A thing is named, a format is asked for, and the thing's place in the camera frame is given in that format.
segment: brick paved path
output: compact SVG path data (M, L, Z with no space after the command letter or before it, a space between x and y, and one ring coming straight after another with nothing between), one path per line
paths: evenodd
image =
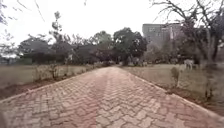
M115 67L52 84L0 107L9 128L224 128L218 118Z

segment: small shrub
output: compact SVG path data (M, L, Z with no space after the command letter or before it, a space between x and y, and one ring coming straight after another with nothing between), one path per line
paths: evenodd
M74 75L75 75L75 72L72 71L72 72L71 72L71 75L74 76Z
M39 82L41 80L46 79L47 77L47 73L45 68L41 67L41 66L36 66L35 67L35 76L34 76L34 81L35 82Z
M81 73L85 73L86 72L86 69L82 69Z
M177 69L176 67L173 67L171 69L171 74L172 74L172 77L174 78L174 87L177 87L178 85L178 81L179 81L179 75L180 75L180 71L179 69Z
M64 70L64 76L67 77L68 76L68 72L69 72L69 67L68 65L65 66L65 70Z
M110 65L111 65L111 64L110 64L109 61L104 61L103 64L102 64L103 67L108 67L108 66L110 66Z
M48 72L51 74L52 78L54 80L56 80L59 77L58 65L57 64L50 64L48 66Z

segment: tall building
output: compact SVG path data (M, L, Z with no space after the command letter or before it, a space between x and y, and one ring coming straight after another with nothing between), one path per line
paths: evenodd
M149 46L154 45L161 49L165 43L170 43L181 33L179 23L171 24L143 24L143 36L149 42Z

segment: dry grass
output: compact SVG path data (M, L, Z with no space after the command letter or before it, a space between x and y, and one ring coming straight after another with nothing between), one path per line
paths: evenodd
M0 66L0 89L11 86L11 85L23 85L32 83L36 78L37 66ZM63 76L66 72L65 66L59 66L59 76ZM82 70L86 70L86 66L69 66L68 75L77 74ZM50 78L51 75L46 72L46 79Z
M224 115L224 66L219 65L220 70L215 72L214 97L210 102L204 102L206 85L205 72L203 70L186 70L184 65L154 65L148 67L123 67L130 73L139 76L149 82L155 83L162 88L170 88L174 85L171 69L180 69L178 89L174 93L192 100L196 103Z

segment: bush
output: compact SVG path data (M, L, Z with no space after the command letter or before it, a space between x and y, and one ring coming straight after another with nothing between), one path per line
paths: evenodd
M56 80L59 77L58 65L50 64L50 66L48 66L48 72L51 74L52 78Z
M174 87L177 87L178 81L179 81L179 75L180 75L179 69L177 69L176 67L173 67L171 69L171 74L172 74L172 77L174 78L174 81L175 81Z
M38 65L35 67L35 76L34 81L39 82L47 78L47 71L46 68Z
M68 67L68 65L65 65L65 67L64 67L64 76L65 77L67 77L69 74L69 67Z

